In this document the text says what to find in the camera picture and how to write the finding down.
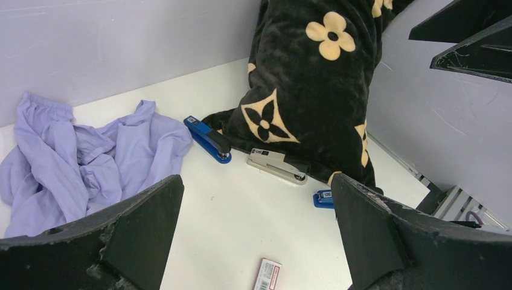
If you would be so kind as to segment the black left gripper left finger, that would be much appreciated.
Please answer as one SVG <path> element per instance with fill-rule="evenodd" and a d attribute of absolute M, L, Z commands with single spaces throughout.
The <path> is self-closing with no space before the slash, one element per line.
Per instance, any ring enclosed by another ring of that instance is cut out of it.
<path fill-rule="evenodd" d="M 184 185 L 135 196 L 34 237 L 1 240 L 2 289 L 159 289 Z"/>

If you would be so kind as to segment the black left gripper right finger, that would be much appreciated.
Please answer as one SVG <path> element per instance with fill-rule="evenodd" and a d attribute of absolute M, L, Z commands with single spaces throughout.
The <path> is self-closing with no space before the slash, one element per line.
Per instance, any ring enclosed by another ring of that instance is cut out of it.
<path fill-rule="evenodd" d="M 424 214 L 342 173 L 331 181 L 352 289 L 510 289 L 511 236 Z"/>

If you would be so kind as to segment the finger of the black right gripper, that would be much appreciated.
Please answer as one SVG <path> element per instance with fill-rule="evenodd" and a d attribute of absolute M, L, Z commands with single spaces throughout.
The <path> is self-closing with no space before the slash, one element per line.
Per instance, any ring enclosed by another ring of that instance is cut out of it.
<path fill-rule="evenodd" d="M 509 16 L 509 0 L 452 1 L 412 28 L 409 39 L 457 44 Z"/>
<path fill-rule="evenodd" d="M 511 83 L 511 16 L 438 54 L 430 68 Z"/>

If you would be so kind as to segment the blue stapler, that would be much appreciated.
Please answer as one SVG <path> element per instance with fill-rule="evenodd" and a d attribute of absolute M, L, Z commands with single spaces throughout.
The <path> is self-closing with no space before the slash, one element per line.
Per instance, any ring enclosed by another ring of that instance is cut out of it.
<path fill-rule="evenodd" d="M 331 190 L 319 190 L 313 195 L 313 204 L 316 208 L 334 209 Z"/>
<path fill-rule="evenodd" d="M 227 164 L 231 161 L 231 143 L 227 137 L 191 115 L 184 119 L 184 125 L 192 138 L 217 162 Z"/>

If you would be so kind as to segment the red white staple box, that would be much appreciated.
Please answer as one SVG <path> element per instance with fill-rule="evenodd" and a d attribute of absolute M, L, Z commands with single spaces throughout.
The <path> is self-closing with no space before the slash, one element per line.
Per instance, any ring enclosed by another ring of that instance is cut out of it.
<path fill-rule="evenodd" d="M 282 264 L 263 258 L 255 279 L 253 290 L 276 290 Z"/>

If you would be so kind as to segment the beige and black stapler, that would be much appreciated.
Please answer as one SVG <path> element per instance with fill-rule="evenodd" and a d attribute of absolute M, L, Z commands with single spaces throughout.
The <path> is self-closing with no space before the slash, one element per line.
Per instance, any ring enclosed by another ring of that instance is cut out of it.
<path fill-rule="evenodd" d="M 250 151 L 246 163 L 298 185 L 304 185 L 307 182 L 307 174 L 310 170 L 310 163 L 307 161 L 292 155 L 258 148 Z"/>

